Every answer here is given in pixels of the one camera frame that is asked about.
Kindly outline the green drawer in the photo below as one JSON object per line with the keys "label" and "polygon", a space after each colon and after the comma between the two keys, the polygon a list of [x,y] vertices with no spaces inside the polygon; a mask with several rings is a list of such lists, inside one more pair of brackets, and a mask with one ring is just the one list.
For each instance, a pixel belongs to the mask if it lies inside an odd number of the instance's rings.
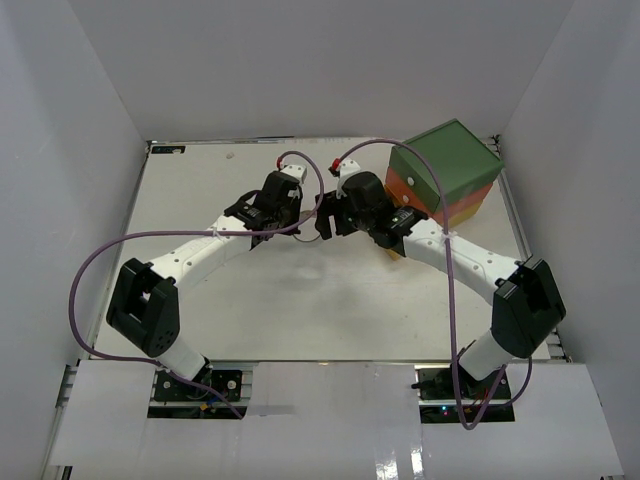
{"label": "green drawer", "polygon": [[440,209],[441,198],[436,183],[426,165],[413,153],[406,148],[393,147],[389,167],[429,211]]}

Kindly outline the large clear tape roll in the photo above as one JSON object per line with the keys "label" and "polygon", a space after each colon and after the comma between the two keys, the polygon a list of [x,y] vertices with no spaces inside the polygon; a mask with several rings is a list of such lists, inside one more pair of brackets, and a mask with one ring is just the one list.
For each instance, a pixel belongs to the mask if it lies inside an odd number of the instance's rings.
{"label": "large clear tape roll", "polygon": [[320,233],[315,227],[316,214],[310,210],[301,212],[301,216],[308,218],[299,226],[299,232],[293,235],[293,238],[300,243],[310,244],[321,239]]}

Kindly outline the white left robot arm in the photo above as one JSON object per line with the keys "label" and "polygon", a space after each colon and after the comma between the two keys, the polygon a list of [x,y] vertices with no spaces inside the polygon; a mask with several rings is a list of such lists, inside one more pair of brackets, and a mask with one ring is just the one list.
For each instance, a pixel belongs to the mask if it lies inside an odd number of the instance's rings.
{"label": "white left robot arm", "polygon": [[205,236],[147,262],[132,258],[120,268],[108,325],[177,374],[177,387],[188,398],[205,396],[212,377],[205,369],[206,357],[180,333],[180,301],[223,263],[268,240],[273,230],[298,222],[305,178],[306,169],[299,165],[275,170],[260,190],[225,209]]}

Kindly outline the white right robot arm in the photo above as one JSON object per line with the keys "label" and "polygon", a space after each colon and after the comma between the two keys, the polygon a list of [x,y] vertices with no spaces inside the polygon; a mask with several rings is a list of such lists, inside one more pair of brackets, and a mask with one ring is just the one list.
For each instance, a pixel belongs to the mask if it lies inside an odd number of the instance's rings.
{"label": "white right robot arm", "polygon": [[566,307],[548,263],[486,250],[414,207],[396,206],[381,180],[359,167],[333,169],[335,190],[324,194],[315,227],[324,240],[357,231],[386,250],[434,267],[473,290],[492,308],[489,329],[459,357],[453,390],[472,399],[488,377],[512,359],[526,359],[565,318]]}

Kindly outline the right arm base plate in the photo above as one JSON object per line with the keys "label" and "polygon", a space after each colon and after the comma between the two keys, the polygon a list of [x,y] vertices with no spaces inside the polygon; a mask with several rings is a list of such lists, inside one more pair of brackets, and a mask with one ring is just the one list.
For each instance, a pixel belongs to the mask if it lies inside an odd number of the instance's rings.
{"label": "right arm base plate", "polygon": [[[462,413],[472,423],[487,401],[498,373],[494,372],[482,382],[472,384],[460,377]],[[419,398],[420,419],[423,425],[455,424],[459,422],[454,398],[453,375],[450,367],[422,367],[416,369],[416,380],[411,385]],[[512,389],[505,374],[502,375],[491,397],[481,423],[512,423],[516,420],[512,406],[504,406],[512,399]]]}

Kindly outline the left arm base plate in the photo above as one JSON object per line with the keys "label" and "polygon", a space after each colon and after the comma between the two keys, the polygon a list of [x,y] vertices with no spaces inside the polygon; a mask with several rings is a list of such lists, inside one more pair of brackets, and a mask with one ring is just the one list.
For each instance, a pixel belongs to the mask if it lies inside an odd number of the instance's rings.
{"label": "left arm base plate", "polygon": [[251,380],[239,369],[209,368],[200,380],[206,389],[178,381],[159,370],[147,417],[174,420],[240,420],[248,408]]}

